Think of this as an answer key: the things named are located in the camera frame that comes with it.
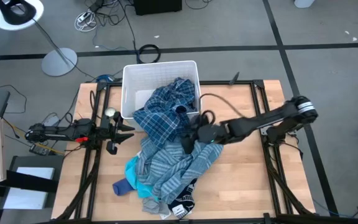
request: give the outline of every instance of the gray floor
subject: gray floor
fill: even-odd
[[[94,32],[74,30],[74,18],[86,8],[80,0],[44,0],[45,13],[39,21],[59,46],[77,52],[103,50],[92,44]],[[200,4],[188,0],[189,4]],[[292,0],[269,1],[285,45],[358,43],[358,1],[316,0],[309,9],[297,9]],[[128,16],[137,45],[157,44],[161,48],[233,45],[275,45],[264,4],[260,0],[214,0],[203,10],[185,5],[175,13]],[[126,21],[103,27],[98,45],[132,49]],[[46,54],[51,50],[36,27],[18,32],[0,29],[0,55]],[[358,206],[358,49],[287,50],[300,92],[312,99],[319,119],[312,125],[319,152],[339,213],[352,215]],[[145,55],[152,60],[154,55]],[[163,54],[162,62],[194,60],[201,80],[228,80],[240,71],[240,79],[278,79],[286,98],[292,91],[277,50],[219,51]],[[50,112],[60,116],[68,109],[78,84],[89,80],[77,70],[52,78],[40,69],[41,59],[0,61],[0,86],[14,85],[28,98],[25,114],[7,114],[6,119],[28,128]],[[91,75],[115,73],[136,63],[133,55],[80,57],[78,66]],[[23,98],[14,90],[7,111],[20,111]],[[5,132],[12,136],[6,127]],[[56,148],[63,150],[63,143]],[[25,146],[6,139],[7,161],[14,155],[29,155]],[[323,205],[324,197],[311,159],[308,142],[300,133],[305,152],[304,167],[313,198]],[[318,213],[327,211],[316,205]],[[33,223],[48,219],[51,209],[40,213],[8,211],[1,223]]]

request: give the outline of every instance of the white tag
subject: white tag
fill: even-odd
[[[172,212],[175,216],[178,216],[178,215],[181,215],[182,213],[185,213],[186,210],[183,207],[183,205],[178,205],[178,206],[172,208]]]
[[[164,219],[168,218],[169,216],[171,216],[171,214],[172,214],[171,211],[169,211],[168,215],[160,214],[160,217],[162,220],[164,220]]]

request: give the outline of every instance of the teal cloth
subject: teal cloth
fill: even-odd
[[[135,166],[138,158],[138,156],[135,156],[127,162],[127,164],[125,165],[125,177],[127,178],[132,188],[137,190],[139,198],[153,197],[154,200],[158,202],[158,197],[152,195],[153,186],[144,185],[137,180]]]

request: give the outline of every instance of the white box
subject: white box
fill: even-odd
[[[197,64],[194,61],[148,63],[127,65],[122,73],[121,116],[136,131],[143,129],[136,123],[133,113],[144,107],[155,89],[167,86],[176,78],[189,79],[195,86],[196,112],[187,113],[189,118],[198,115],[201,105],[200,81],[198,80]]]

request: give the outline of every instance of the gray lamp base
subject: gray lamp base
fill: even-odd
[[[53,77],[65,75],[77,64],[77,54],[74,50],[60,48],[60,51],[65,56],[64,59],[56,50],[49,52],[44,59],[42,59],[41,69],[45,74]]]

